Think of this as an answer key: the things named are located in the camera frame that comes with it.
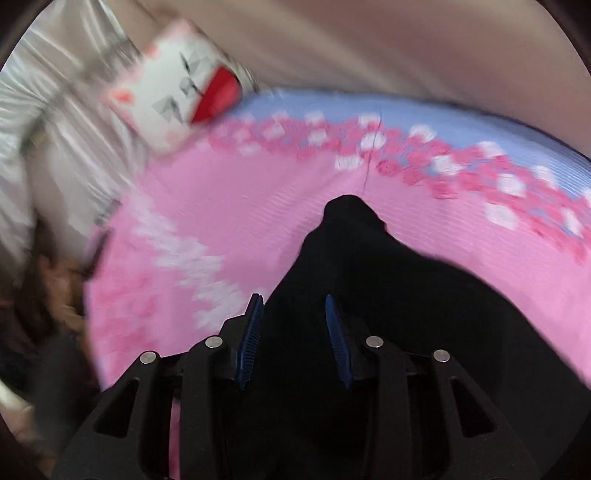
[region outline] white pillow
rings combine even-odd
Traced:
[[[246,68],[188,21],[175,20],[107,89],[103,101],[154,151],[169,153],[255,88]]]

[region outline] silver bolt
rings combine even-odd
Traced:
[[[365,339],[365,344],[370,348],[380,348],[384,344],[384,341],[380,337],[372,335]]]
[[[151,364],[154,360],[156,360],[155,352],[144,352],[139,356],[139,361],[144,365]]]
[[[207,348],[218,348],[221,347],[222,344],[223,340],[218,336],[209,337],[207,340],[205,340],[205,346]]]
[[[447,350],[435,350],[433,352],[433,358],[438,362],[444,364],[446,362],[449,362],[451,356]]]

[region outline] gray fabric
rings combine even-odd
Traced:
[[[96,212],[143,166],[145,147],[99,102],[136,56],[100,0],[55,0],[12,52],[0,73],[0,272],[22,266],[35,207],[62,253],[79,254]]]

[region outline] red tongue print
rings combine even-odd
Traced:
[[[236,105],[241,96],[242,88],[236,76],[227,68],[219,67],[209,82],[191,123],[212,119]]]

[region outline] pink blanket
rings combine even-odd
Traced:
[[[145,350],[171,355],[217,333],[251,293],[267,298],[343,194],[361,197],[409,247],[498,289],[591,381],[591,189],[573,192],[556,158],[511,155],[533,142],[473,114],[453,113],[449,138],[470,129],[477,141],[454,144],[437,133],[450,128],[443,108],[433,116],[396,100],[416,122],[404,125],[382,109],[365,113],[375,102],[332,120],[334,97],[324,112],[299,100],[297,114],[283,111],[293,99],[282,96],[264,100],[272,115],[256,111],[263,100],[247,103],[152,164],[124,200],[86,292],[103,385]],[[591,178],[571,154],[555,155]]]

